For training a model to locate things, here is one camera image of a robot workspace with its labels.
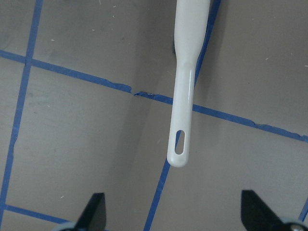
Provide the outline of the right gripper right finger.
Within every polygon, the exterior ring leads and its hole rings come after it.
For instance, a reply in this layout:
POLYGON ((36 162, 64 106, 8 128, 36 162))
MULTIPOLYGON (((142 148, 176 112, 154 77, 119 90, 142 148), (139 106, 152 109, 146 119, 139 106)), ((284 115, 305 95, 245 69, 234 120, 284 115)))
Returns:
POLYGON ((241 222, 247 231, 278 231, 281 219, 253 190, 242 190, 241 222))

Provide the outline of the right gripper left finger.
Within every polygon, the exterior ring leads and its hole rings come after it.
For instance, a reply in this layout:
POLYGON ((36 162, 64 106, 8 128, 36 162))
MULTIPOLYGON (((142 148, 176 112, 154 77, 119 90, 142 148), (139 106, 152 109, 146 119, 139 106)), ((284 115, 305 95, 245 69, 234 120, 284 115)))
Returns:
POLYGON ((94 193, 74 226, 75 231, 104 231, 106 205, 104 193, 94 193))

